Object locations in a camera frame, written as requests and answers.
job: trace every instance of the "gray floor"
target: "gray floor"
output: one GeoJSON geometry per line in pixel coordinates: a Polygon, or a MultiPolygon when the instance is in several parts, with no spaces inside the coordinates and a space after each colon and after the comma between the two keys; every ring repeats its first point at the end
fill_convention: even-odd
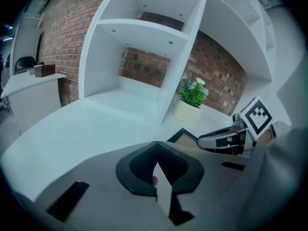
{"type": "Polygon", "coordinates": [[[0,157],[10,147],[10,145],[20,136],[18,122],[14,118],[13,112],[0,112],[0,157]]]}

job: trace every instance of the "green leaves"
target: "green leaves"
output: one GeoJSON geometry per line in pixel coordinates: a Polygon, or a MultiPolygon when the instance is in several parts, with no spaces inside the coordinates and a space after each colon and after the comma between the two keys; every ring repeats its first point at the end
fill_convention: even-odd
{"type": "Polygon", "coordinates": [[[188,82],[187,79],[183,80],[184,87],[179,92],[179,97],[183,102],[198,108],[206,98],[205,94],[201,92],[203,86],[196,82],[189,85],[188,82]]]}

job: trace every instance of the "brown box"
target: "brown box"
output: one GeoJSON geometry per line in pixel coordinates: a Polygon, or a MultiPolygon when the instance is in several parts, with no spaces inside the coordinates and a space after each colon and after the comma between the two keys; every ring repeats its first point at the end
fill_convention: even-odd
{"type": "Polygon", "coordinates": [[[56,72],[56,65],[42,65],[34,68],[35,77],[45,77],[56,72]]]}

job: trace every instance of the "white desk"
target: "white desk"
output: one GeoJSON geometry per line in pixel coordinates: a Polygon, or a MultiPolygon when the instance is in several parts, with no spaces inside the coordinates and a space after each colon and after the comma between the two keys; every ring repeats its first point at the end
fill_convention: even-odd
{"type": "Polygon", "coordinates": [[[65,75],[54,74],[35,78],[34,75],[26,72],[9,79],[1,98],[9,97],[22,133],[61,108],[58,79],[65,77],[65,75]]]}
{"type": "Polygon", "coordinates": [[[166,141],[181,128],[199,137],[230,124],[230,117],[218,122],[202,116],[196,125],[187,125],[169,110],[158,127],[121,119],[103,112],[99,105],[78,100],[20,136],[0,162],[12,188],[35,200],[50,183],[92,156],[143,142],[166,141]]]}

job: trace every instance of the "potted plant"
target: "potted plant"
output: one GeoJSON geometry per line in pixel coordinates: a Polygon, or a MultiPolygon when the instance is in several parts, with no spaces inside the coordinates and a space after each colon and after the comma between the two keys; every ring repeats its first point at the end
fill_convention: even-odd
{"type": "Polygon", "coordinates": [[[183,88],[179,91],[180,100],[174,106],[173,116],[184,123],[195,124],[200,115],[200,106],[207,98],[209,90],[204,87],[205,81],[196,78],[195,82],[191,82],[186,77],[182,77],[183,88]]]}

